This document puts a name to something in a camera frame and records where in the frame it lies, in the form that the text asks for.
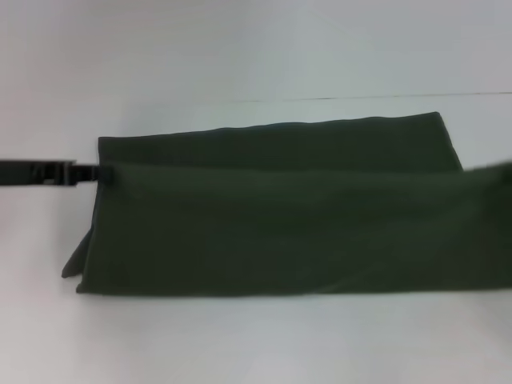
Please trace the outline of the dark green shirt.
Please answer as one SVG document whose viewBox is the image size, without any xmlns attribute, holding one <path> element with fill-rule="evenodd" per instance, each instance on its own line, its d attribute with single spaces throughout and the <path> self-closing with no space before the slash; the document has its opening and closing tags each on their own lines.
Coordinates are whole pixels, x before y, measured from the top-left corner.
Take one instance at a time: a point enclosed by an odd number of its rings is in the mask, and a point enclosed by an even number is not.
<svg viewBox="0 0 512 384">
<path fill-rule="evenodd" d="M 512 164 L 464 170 L 438 113 L 104 137 L 78 292 L 512 289 Z"/>
</svg>

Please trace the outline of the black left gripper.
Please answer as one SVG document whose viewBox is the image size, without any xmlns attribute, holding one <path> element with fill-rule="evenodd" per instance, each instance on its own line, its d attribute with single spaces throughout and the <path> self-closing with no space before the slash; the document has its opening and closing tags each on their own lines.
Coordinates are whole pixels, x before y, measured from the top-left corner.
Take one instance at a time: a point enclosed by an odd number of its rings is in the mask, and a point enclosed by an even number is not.
<svg viewBox="0 0 512 384">
<path fill-rule="evenodd" d="M 71 161 L 0 160 L 0 186 L 76 186 L 83 182 L 109 184 L 113 180 L 114 172 L 109 166 L 74 165 Z"/>
</svg>

